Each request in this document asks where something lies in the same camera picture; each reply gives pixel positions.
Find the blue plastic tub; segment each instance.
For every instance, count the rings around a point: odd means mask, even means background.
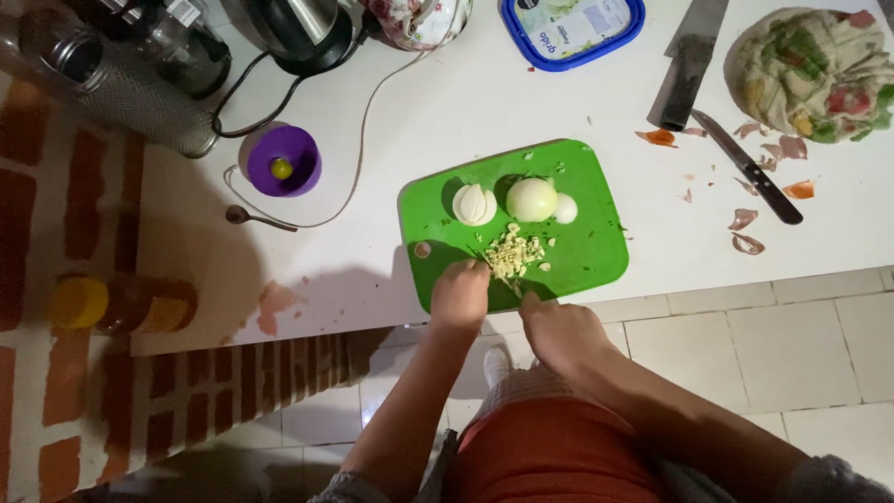
[[[606,55],[645,24],[643,0],[502,0],[500,14],[521,54],[546,72]]]

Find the foot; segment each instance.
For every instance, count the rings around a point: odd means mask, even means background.
[[[509,374],[509,356],[502,346],[495,345],[485,354],[485,379],[487,387],[493,389],[502,378]]]

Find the person's left hand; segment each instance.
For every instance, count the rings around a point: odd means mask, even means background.
[[[491,270],[487,264],[466,259],[451,264],[434,283],[432,329],[451,334],[474,334],[487,315],[487,284]]]

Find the peeled onion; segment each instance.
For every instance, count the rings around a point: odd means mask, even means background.
[[[560,224],[570,224],[578,217],[578,204],[568,194],[559,192],[552,217]]]
[[[519,222],[543,222],[556,210],[558,199],[551,183],[540,178],[526,178],[509,189],[506,207]]]
[[[453,196],[453,214],[467,226],[483,226],[497,214],[497,199],[481,185],[465,185]]]

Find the knife handle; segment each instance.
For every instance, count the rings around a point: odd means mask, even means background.
[[[695,35],[687,35],[679,40],[677,55],[670,62],[666,80],[673,81],[664,105],[659,127],[671,132],[686,129],[689,114],[696,102],[698,90],[702,87],[704,72],[711,63],[713,44],[708,44]]]
[[[776,216],[783,223],[796,226],[804,221],[804,216],[801,215],[801,212],[795,208],[795,205],[791,203],[789,198],[782,193],[779,187],[770,180],[770,177],[757,164],[753,162],[748,163],[747,166],[742,168],[742,174],[755,187],[757,193],[761,194],[761,197],[767,201],[770,209],[776,213]]]

